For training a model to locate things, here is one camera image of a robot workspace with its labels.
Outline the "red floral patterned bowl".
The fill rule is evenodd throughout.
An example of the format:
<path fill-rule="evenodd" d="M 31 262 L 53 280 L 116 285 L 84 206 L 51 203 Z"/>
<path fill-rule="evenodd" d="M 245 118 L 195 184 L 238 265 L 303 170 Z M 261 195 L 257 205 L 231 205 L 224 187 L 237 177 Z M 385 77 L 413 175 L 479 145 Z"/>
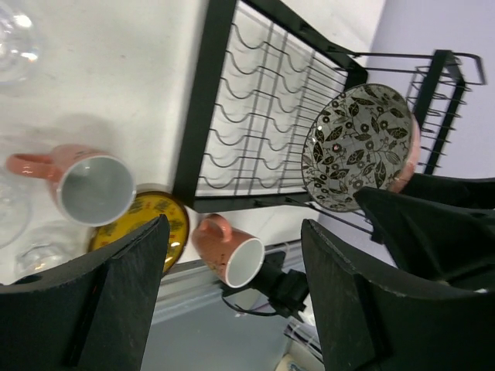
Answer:
<path fill-rule="evenodd" d="M 302 147 L 302 180 L 312 200 L 338 213 L 358 210 L 363 187 L 400 192 L 420 159 L 420 130 L 405 98 L 366 83 L 319 113 Z"/>

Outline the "pink mug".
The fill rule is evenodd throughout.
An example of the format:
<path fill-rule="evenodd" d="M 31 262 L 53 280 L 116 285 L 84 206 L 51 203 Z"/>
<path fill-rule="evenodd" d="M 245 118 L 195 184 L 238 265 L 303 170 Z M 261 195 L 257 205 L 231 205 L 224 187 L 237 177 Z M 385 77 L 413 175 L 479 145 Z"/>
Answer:
<path fill-rule="evenodd" d="M 261 240 L 232 227 L 219 214 L 210 214 L 200 222 L 192 242 L 203 262 L 230 288 L 249 284 L 265 259 Z"/>
<path fill-rule="evenodd" d="M 13 174 L 45 180 L 60 212 L 85 226 L 114 222 L 136 195 L 135 177 L 121 159 L 85 145 L 59 145 L 46 154 L 12 154 L 5 166 Z"/>

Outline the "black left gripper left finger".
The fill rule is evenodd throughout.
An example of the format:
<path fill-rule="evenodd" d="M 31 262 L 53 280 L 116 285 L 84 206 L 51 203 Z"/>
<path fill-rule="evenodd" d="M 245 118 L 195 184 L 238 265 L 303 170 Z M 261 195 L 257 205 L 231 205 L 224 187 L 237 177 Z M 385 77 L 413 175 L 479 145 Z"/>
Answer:
<path fill-rule="evenodd" d="M 167 254 L 160 215 L 58 267 L 1 287 L 3 370 L 139 370 Z"/>

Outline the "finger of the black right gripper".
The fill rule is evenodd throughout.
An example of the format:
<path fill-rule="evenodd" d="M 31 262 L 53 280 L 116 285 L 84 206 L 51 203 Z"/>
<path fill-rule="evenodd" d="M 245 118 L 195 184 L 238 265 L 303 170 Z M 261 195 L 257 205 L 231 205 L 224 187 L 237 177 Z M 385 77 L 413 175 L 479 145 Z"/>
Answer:
<path fill-rule="evenodd" d="M 364 187 L 355 199 L 399 269 L 430 281 L 494 280 L 493 179 L 416 174 L 400 193 Z"/>

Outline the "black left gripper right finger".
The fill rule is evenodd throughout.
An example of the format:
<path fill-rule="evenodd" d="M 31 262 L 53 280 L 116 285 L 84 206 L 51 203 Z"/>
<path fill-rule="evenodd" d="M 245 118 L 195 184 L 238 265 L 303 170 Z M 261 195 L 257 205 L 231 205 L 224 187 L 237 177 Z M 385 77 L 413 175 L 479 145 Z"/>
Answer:
<path fill-rule="evenodd" d="M 328 370 L 492 370 L 494 294 L 392 267 L 315 220 L 302 255 Z"/>

